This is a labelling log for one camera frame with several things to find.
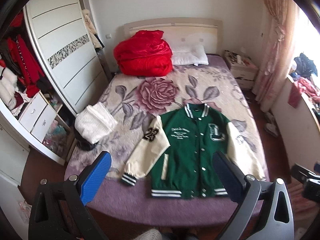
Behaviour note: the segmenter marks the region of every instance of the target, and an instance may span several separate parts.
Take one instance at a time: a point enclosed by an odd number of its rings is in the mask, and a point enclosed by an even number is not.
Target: green varsity jacket
[[[228,118],[207,104],[187,104],[151,122],[125,165],[122,182],[134,186],[150,173],[153,197],[227,195],[211,165],[216,151],[245,175],[264,178],[261,164]]]

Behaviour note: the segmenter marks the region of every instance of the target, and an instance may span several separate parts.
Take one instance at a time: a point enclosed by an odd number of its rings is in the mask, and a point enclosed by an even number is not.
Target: folded red bedding
[[[122,73],[132,76],[167,75],[172,70],[172,51],[162,38],[163,31],[138,31],[113,50]]]

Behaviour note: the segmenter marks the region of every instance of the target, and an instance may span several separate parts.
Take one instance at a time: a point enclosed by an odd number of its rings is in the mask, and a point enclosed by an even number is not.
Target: silver screw
[[[247,180],[254,181],[255,179],[256,178],[253,175],[251,175],[251,174],[247,175]]]
[[[44,184],[47,184],[47,182],[48,182],[47,179],[41,179],[40,184],[44,185]]]
[[[71,175],[70,177],[69,177],[69,180],[70,181],[76,181],[78,179],[78,176],[77,175]]]
[[[281,178],[276,179],[276,181],[277,181],[277,183],[280,184],[280,185],[284,184],[284,181],[283,181],[283,179],[281,179]]]

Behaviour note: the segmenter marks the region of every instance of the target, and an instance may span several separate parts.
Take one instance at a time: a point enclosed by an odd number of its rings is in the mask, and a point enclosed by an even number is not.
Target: white drawer
[[[250,80],[236,79],[236,81],[239,87],[242,89],[251,89],[254,84],[254,81],[250,81]]]
[[[242,77],[243,79],[246,79],[246,80],[254,80],[254,77],[256,75],[255,72],[249,72],[249,71],[238,70],[238,69],[231,69],[230,72],[234,78]]]
[[[42,142],[56,115],[57,113],[52,109],[52,107],[47,105],[31,131],[31,134]]]
[[[47,105],[46,101],[38,93],[36,97],[32,100],[27,108],[23,111],[19,118],[19,122],[27,129],[28,132],[31,132],[33,126],[35,125],[38,117],[42,113],[43,109]]]

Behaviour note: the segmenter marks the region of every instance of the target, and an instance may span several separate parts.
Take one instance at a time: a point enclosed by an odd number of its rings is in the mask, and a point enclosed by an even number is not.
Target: jacket cuff
[[[127,186],[134,186],[136,185],[136,182],[137,182],[137,178],[132,176],[132,175],[129,175],[128,173],[124,173],[122,175],[122,178],[121,178],[121,181],[126,184]]]

